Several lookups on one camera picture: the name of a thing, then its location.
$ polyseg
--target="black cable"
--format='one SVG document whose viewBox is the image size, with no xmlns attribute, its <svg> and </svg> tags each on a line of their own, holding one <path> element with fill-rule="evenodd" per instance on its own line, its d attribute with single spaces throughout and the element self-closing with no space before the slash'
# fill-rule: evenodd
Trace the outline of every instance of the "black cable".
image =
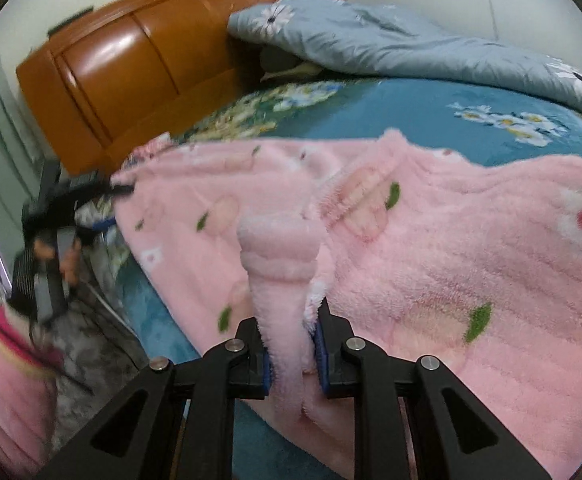
<svg viewBox="0 0 582 480">
<path fill-rule="evenodd" d="M 85 322 L 87 322 L 87 319 L 88 319 L 91 323 L 93 323 L 93 327 L 98 330 L 98 332 L 101 334 L 101 336 L 103 336 L 104 339 L 106 339 L 106 342 L 109 343 L 114 348 L 116 348 L 117 350 L 119 350 L 120 352 L 122 352 L 124 355 L 126 355 L 127 359 L 129 359 L 129 361 L 131 362 L 131 364 L 133 365 L 133 367 L 136 370 L 140 371 L 140 367 L 135 363 L 135 361 L 131 357 L 131 354 L 129 354 L 129 352 L 127 352 L 126 350 L 124 350 L 124 348 L 122 348 L 118 343 L 116 343 L 115 341 L 113 341 L 113 339 L 111 339 L 109 336 L 107 336 L 106 333 L 104 332 L 104 330 L 98 324 L 97 321 L 95 321 L 89 314 L 87 314 L 86 312 L 84 312 L 81 309 L 80 310 L 74 309 L 74 310 L 75 310 L 76 313 L 82 314 L 82 317 L 84 318 Z M 100 314 L 99 312 L 97 312 L 95 309 L 93 309 L 93 312 L 94 312 L 94 314 L 97 314 L 97 315 L 99 315 L 101 317 L 104 317 L 104 316 L 102 316 L 102 314 Z"/>
<path fill-rule="evenodd" d="M 81 390 L 88 393 L 89 395 L 91 395 L 91 396 L 95 395 L 95 393 L 90 388 L 90 386 L 82 383 L 81 381 L 77 380 L 75 377 L 70 376 L 68 373 L 66 373 L 64 370 L 62 370 L 60 367 L 54 365 L 50 361 L 47 361 L 47 359 L 43 358 L 42 356 L 37 356 L 37 355 L 33 354 L 33 352 L 31 352 L 28 348 L 26 348 L 19 341 L 17 341 L 11 334 L 7 333 L 1 326 L 0 326 L 0 333 L 5 338 L 7 338 L 9 341 L 11 341 L 15 346 L 17 346 L 20 351 L 27 354 L 31 359 L 38 361 L 39 363 L 43 364 L 46 368 L 49 368 L 50 370 L 53 370 L 53 372 L 55 372 L 56 374 L 66 378 L 69 382 L 75 384 L 77 387 L 79 387 Z"/>
</svg>

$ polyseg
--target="headboard panel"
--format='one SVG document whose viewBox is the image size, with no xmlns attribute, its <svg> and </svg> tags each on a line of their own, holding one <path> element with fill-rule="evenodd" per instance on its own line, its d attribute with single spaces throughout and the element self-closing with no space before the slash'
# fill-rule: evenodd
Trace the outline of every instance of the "headboard panel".
<svg viewBox="0 0 582 480">
<path fill-rule="evenodd" d="M 229 38 L 226 23 L 274 1 L 119 0 L 24 60 L 20 86 L 69 173 L 115 171 L 136 146 L 255 88 L 258 49 Z"/>
</svg>

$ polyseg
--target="pink blanket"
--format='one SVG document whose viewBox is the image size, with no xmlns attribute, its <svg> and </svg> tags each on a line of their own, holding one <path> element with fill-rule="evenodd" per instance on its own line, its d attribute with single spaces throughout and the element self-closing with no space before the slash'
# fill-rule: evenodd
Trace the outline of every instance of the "pink blanket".
<svg viewBox="0 0 582 480">
<path fill-rule="evenodd" d="M 353 477 L 353 405 L 319 390 L 327 295 L 389 354 L 439 356 L 555 479 L 582 461 L 582 158 L 483 168 L 379 140 L 175 148 L 120 174 L 116 218 L 200 352 L 255 313 L 275 368 L 252 407 Z"/>
</svg>

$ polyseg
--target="metal screw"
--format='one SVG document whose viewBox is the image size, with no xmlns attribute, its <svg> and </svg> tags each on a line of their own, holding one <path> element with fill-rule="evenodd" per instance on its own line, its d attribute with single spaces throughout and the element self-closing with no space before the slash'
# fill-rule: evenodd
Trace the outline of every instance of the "metal screw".
<svg viewBox="0 0 582 480">
<path fill-rule="evenodd" d="M 365 346 L 367 346 L 367 343 L 361 337 L 350 337 L 347 339 L 347 348 L 351 350 L 362 350 Z"/>
<path fill-rule="evenodd" d="M 171 361 L 164 356 L 154 357 L 149 361 L 149 368 L 153 371 L 161 372 L 169 366 L 170 362 Z"/>
<path fill-rule="evenodd" d="M 425 355 L 422 359 L 420 359 L 420 364 L 427 370 L 437 370 L 440 368 L 440 361 L 433 355 Z"/>
<path fill-rule="evenodd" d="M 229 339 L 225 343 L 225 348 L 229 352 L 239 352 L 244 348 L 244 341 L 242 339 Z"/>
</svg>

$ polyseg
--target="bed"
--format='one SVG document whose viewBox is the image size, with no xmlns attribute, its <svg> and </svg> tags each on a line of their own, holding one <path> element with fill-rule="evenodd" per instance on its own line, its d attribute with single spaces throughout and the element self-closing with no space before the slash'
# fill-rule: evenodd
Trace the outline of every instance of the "bed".
<svg viewBox="0 0 582 480">
<path fill-rule="evenodd" d="M 312 38 L 311 30 L 298 29 L 287 36 L 270 33 L 271 14 L 265 12 L 278 17 L 289 12 L 281 6 L 289 6 L 298 16 L 313 0 L 284 0 L 269 11 L 268 6 L 245 10 L 229 22 L 232 34 L 245 41 L 227 35 L 229 15 L 276 1 L 120 0 L 71 23 L 18 67 L 24 97 L 71 174 L 94 168 L 113 173 L 124 161 L 127 166 L 142 165 L 164 145 L 135 149 L 164 132 L 170 132 L 169 140 L 162 137 L 168 147 L 182 150 L 209 140 L 304 139 L 307 148 L 300 154 L 301 161 L 313 140 L 378 137 L 393 126 L 439 156 L 461 153 L 482 166 L 548 154 L 582 156 L 582 92 L 563 86 L 582 83 L 582 73 L 560 60 L 538 61 L 530 54 L 521 55 L 523 60 L 516 57 L 520 64 L 540 63 L 546 69 L 537 83 L 530 84 L 531 69 L 509 78 L 495 70 L 457 76 L 441 63 L 420 58 L 401 60 L 390 70 L 362 62 L 355 65 L 350 60 L 371 59 L 373 64 L 373 56 L 308 48 L 310 41 L 298 47 L 289 44 L 304 33 Z M 387 30 L 397 30 L 405 41 L 417 36 L 409 27 L 419 27 L 418 34 L 439 34 L 433 25 L 395 7 L 369 10 L 348 6 L 344 0 L 316 4 L 326 6 L 321 9 L 327 21 L 340 9 L 349 12 L 340 20 L 349 27 L 345 35 L 351 27 L 369 24 L 379 24 L 385 36 Z M 259 29 L 253 27 L 254 20 Z M 465 38 L 453 41 L 471 48 L 494 48 Z M 273 78 L 260 83 L 262 43 L 327 70 L 311 72 L 310 80 L 281 84 Z M 359 47 L 350 45 L 353 50 L 347 52 Z M 438 72 L 430 70 L 434 65 Z M 490 80 L 494 73 L 499 78 Z M 526 85 L 534 88 L 529 94 L 522 93 Z M 110 204 L 102 204 L 100 213 L 110 214 Z M 135 230 L 146 223 L 148 219 L 138 222 Z M 187 331 L 181 317 L 174 319 L 167 307 L 172 298 L 164 291 L 159 294 L 157 281 L 147 277 L 147 262 L 130 254 L 119 231 L 108 232 L 104 252 L 100 265 L 111 269 L 117 296 L 150 356 L 166 355 L 183 362 L 205 350 L 195 331 Z M 209 323 L 217 323 L 218 340 L 229 335 L 226 327 L 221 330 L 222 318 Z M 235 435 L 233 470 L 238 478 L 340 478 L 241 402 L 236 408 Z M 271 443 L 269 452 L 254 445 L 263 441 Z"/>
</svg>

